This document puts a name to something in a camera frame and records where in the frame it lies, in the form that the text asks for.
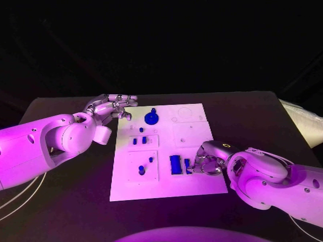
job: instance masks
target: white robotic arm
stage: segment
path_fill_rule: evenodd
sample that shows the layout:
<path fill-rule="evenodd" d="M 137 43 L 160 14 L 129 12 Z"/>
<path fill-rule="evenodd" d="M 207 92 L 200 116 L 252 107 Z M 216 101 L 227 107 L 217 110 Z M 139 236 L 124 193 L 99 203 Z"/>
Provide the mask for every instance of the white robotic arm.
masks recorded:
<path fill-rule="evenodd" d="M 258 209 L 279 208 L 292 218 L 323 227 L 323 169 L 295 165 L 282 157 L 249 148 L 203 142 L 188 170 L 207 175 L 226 169 L 230 188 Z"/>
<path fill-rule="evenodd" d="M 105 145 L 113 117 L 131 120 L 137 97 L 102 94 L 82 112 L 60 114 L 0 130 L 0 190 L 27 182 L 80 154 L 92 141 Z"/>

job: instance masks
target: robotic hand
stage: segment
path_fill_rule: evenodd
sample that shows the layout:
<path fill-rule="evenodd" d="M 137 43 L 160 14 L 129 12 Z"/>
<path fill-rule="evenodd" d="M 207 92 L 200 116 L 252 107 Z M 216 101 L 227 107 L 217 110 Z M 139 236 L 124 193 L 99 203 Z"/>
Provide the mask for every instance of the robotic hand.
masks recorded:
<path fill-rule="evenodd" d="M 27 182 L 80 154 L 92 141 L 105 145 L 113 117 L 131 120 L 125 106 L 137 96 L 102 94 L 82 112 L 60 114 L 0 130 L 0 190 Z"/>
<path fill-rule="evenodd" d="M 261 210 L 271 206 L 289 216 L 323 227 L 323 169 L 295 165 L 282 157 L 253 148 L 203 142 L 188 171 L 217 175 L 226 169 L 230 188 Z"/>

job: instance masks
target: white fabric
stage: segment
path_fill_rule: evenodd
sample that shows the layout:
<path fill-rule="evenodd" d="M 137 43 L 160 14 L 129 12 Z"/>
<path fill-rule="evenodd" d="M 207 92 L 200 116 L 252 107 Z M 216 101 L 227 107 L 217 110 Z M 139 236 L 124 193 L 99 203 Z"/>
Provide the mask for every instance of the white fabric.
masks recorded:
<path fill-rule="evenodd" d="M 300 106 L 279 100 L 308 146 L 313 148 L 323 142 L 323 117 Z"/>

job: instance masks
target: blue rectangular block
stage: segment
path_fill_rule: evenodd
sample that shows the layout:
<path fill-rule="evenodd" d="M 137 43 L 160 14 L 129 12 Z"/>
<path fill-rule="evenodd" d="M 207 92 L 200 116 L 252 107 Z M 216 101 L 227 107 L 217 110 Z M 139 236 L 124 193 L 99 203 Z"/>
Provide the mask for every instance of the blue rectangular block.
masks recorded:
<path fill-rule="evenodd" d="M 187 170 L 188 166 L 190 166 L 190 160 L 188 159 L 184 159 L 184 172 L 186 174 L 191 174 L 191 172 Z"/>
<path fill-rule="evenodd" d="M 171 175 L 183 174 L 178 155 L 170 156 L 170 174 Z"/>

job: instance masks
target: table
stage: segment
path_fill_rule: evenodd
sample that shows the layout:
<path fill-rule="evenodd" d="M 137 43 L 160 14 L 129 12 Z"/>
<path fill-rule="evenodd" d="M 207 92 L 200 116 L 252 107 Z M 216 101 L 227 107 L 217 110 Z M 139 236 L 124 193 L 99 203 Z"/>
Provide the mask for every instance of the table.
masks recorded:
<path fill-rule="evenodd" d="M 76 113 L 90 99 L 37 98 L 21 123 Z M 255 147 L 297 164 L 320 167 L 272 92 L 138 96 L 141 106 L 184 103 L 203 104 L 214 140 L 242 149 Z M 0 222 L 0 241 L 112 241 L 135 232 L 170 226 L 223 228 L 271 241 L 313 241 L 281 210 L 249 207 L 230 189 L 227 194 L 109 202 L 116 124 L 116 119 L 108 124 L 112 129 L 108 144 L 93 142 L 83 154 L 47 172 L 34 197 Z M 0 205 L 24 187 L 0 191 Z M 22 203 L 34 187 L 4 208 L 0 217 Z M 323 229 L 297 223 L 313 236 L 323 238 Z"/>

